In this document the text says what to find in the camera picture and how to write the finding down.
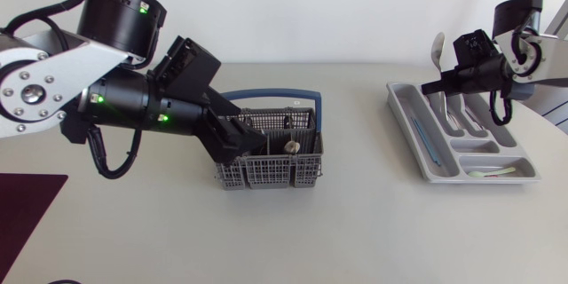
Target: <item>bolt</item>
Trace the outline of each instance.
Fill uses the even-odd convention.
[[[11,97],[12,94],[14,94],[14,90],[10,89],[10,88],[6,88],[2,91],[2,93],[6,96],[6,97]]]
[[[27,79],[29,79],[29,73],[26,72],[26,71],[20,72],[20,79],[22,79],[22,80],[27,80]]]

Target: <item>white table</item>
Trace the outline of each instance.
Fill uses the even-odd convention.
[[[324,175],[312,189],[223,191],[197,138],[145,133],[115,181],[59,128],[4,139],[3,172],[69,175],[5,283],[568,282],[568,137],[516,103],[509,127],[539,184],[428,184],[385,84],[436,76],[392,65],[223,66],[218,91],[321,92]],[[115,167],[131,131],[104,133]]]

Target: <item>metal spoon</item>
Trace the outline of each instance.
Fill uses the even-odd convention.
[[[440,57],[442,56],[442,51],[444,50],[445,39],[446,39],[446,36],[444,35],[443,32],[438,33],[436,35],[436,38],[434,38],[434,42],[432,43],[432,48],[430,50],[430,57],[432,58],[432,62],[434,63],[434,66],[436,66],[436,68],[438,69],[440,74],[442,74],[442,67],[440,66]],[[433,106],[431,104],[431,100],[430,100],[430,106],[432,108],[438,107],[438,112],[441,115],[444,116],[446,121],[448,121],[446,94],[443,91],[440,91],[440,92],[436,92],[436,93],[431,93],[431,94],[429,94],[429,96],[435,95],[435,94],[438,94],[438,96],[439,96],[439,99],[438,99],[439,100],[439,106]]]
[[[496,171],[491,171],[491,172],[479,172],[479,171],[471,171],[470,173],[468,173],[468,175],[470,177],[474,177],[474,178],[485,178],[485,177],[489,177],[489,176],[498,176],[500,174],[507,174],[507,173],[511,173],[511,172],[515,172],[517,169],[515,169],[515,167],[508,167],[506,169],[503,170],[496,170]]]

